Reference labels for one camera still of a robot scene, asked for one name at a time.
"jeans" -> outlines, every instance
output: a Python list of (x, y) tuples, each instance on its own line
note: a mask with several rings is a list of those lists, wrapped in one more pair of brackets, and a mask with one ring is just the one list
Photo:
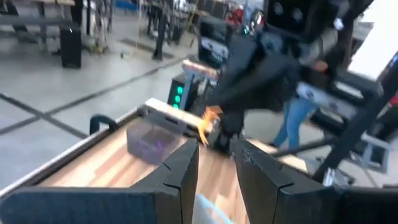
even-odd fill
[(299, 147), (299, 128), (308, 114), (317, 109), (317, 105), (304, 98), (292, 98), (284, 105), (284, 123), (273, 140), (275, 147), (280, 147), (289, 139), (289, 148)]

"purple object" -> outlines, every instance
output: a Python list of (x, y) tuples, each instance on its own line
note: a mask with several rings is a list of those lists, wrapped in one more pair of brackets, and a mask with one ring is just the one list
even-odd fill
[(127, 151), (149, 164), (160, 164), (178, 146), (170, 131), (146, 121), (127, 129)]

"black speaker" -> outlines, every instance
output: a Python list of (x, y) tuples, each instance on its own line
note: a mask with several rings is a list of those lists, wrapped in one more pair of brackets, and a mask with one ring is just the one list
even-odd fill
[(199, 26), (198, 59), (213, 68), (220, 68), (229, 56), (233, 28), (226, 21), (211, 16), (202, 17)]
[(173, 29), (172, 40), (176, 43), (180, 43), (182, 37), (183, 28), (180, 26), (175, 26)]
[(81, 31), (79, 27), (60, 27), (61, 60), (64, 68), (81, 68)]

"handle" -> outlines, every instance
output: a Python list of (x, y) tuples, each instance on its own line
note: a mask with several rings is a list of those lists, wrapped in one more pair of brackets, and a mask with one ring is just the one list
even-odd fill
[(100, 124), (108, 125), (108, 129), (112, 132), (116, 131), (119, 128), (119, 125), (114, 119), (102, 114), (96, 114), (93, 115), (90, 119), (90, 135), (100, 130)]

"concrete floor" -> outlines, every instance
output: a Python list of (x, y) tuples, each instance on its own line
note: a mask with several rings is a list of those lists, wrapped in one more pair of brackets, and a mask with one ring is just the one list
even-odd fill
[[(0, 40), (0, 189), (87, 136), (92, 114), (118, 118), (150, 97), (166, 101), (171, 78), (182, 71), (181, 59), (193, 50), (166, 47), (175, 58), (155, 62), (149, 52), (119, 42), (137, 40), (136, 27), (131, 16), (116, 13), (109, 36), (111, 52), (84, 54), (81, 70), (63, 69), (60, 58), (41, 54), (36, 45)], [(121, 59), (120, 52), (129, 53)], [(247, 117), (246, 133), (269, 141), (281, 122), (279, 115), (253, 112)], [(309, 126), (302, 126), (301, 134), (302, 142), (322, 138), (319, 130)], [(300, 156), (314, 157), (327, 150)], [(393, 174), (378, 175), (347, 162), (341, 167), (358, 178), (357, 185), (398, 179), (395, 168), (390, 169)]]

